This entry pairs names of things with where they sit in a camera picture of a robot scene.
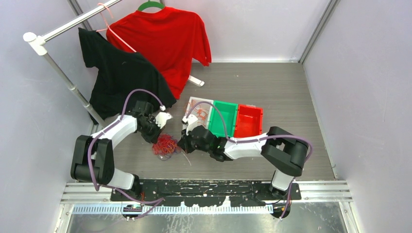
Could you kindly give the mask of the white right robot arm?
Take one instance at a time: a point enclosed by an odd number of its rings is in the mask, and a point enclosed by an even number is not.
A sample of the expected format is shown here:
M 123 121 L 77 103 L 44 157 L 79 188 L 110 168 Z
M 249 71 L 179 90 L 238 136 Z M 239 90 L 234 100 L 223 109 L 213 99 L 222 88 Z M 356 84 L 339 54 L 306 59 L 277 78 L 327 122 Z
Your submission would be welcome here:
M 275 199 L 284 198 L 296 177 L 303 173 L 304 164 L 313 152 L 312 144 L 280 127 L 267 133 L 244 137 L 218 137 L 204 126 L 184 129 L 177 143 L 186 153 L 203 151 L 218 162 L 240 158 L 262 157 L 275 167 L 270 193 Z

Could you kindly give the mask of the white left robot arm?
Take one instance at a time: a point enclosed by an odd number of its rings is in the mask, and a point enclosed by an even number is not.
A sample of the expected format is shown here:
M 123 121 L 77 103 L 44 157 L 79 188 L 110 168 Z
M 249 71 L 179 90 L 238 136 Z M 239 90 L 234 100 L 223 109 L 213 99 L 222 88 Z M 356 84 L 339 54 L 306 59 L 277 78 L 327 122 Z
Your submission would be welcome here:
M 70 175 L 79 182 L 95 183 L 122 189 L 129 200 L 137 200 L 142 193 L 138 175 L 115 167 L 114 148 L 128 135 L 139 132 L 142 138 L 155 144 L 172 115 L 165 107 L 154 115 L 149 102 L 137 101 L 132 110 L 120 115 L 114 122 L 92 135 L 76 139 Z

